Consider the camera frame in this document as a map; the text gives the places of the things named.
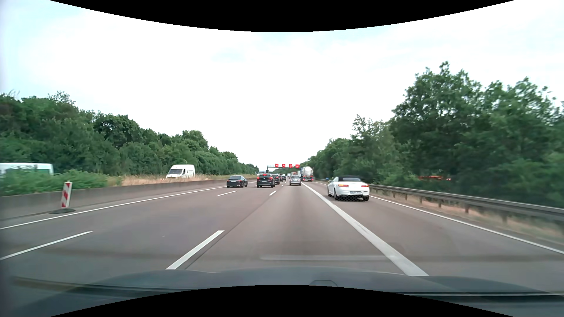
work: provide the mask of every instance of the concrete barrier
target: concrete barrier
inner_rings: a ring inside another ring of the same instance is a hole
[[[174,182],[133,186],[115,186],[73,190],[70,208],[84,207],[124,199],[143,198],[171,192],[196,188],[225,185],[225,179],[195,180],[193,182]],[[0,220],[48,213],[61,208],[61,191],[31,193],[0,197]]]

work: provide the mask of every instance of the white delivery van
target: white delivery van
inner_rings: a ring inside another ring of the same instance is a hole
[[[191,164],[173,165],[166,173],[167,178],[190,178],[194,175],[196,175],[196,169]]]
[[[40,173],[53,175],[53,164],[48,163],[0,163],[0,176],[9,173],[12,170],[19,169],[37,169]]]

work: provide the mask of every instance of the metal guardrail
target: metal guardrail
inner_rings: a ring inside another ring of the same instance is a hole
[[[315,180],[319,180],[327,183],[329,182],[329,180],[327,179],[315,178]],[[376,184],[369,184],[369,185],[370,188],[376,190],[376,193],[378,190],[392,192],[392,193],[402,193],[406,195],[406,199],[407,199],[407,195],[418,196],[420,202],[424,197],[436,199],[438,200],[439,207],[445,201],[456,202],[464,206],[466,213],[468,213],[468,209],[471,206],[487,208],[489,210],[501,213],[504,222],[506,222],[506,217],[508,213],[516,213],[516,214],[523,214],[533,217],[550,219],[551,221],[556,221],[560,223],[562,226],[564,226],[564,209],[562,208],[526,204],[523,202],[492,199],[485,197],[459,195],[455,193],[414,190],[411,188],[384,186],[384,185],[376,185]]]

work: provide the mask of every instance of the white convertible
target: white convertible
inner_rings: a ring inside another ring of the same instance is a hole
[[[368,184],[360,180],[358,176],[345,175],[335,177],[329,181],[327,186],[327,196],[333,197],[335,200],[342,197],[362,198],[368,201],[370,188]]]

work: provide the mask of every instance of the bush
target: bush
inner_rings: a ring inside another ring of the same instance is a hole
[[[64,173],[49,175],[34,170],[16,170],[0,178],[0,196],[24,195],[28,193],[63,190],[63,183],[71,181],[72,189],[106,187],[108,176],[86,171],[66,170]]]

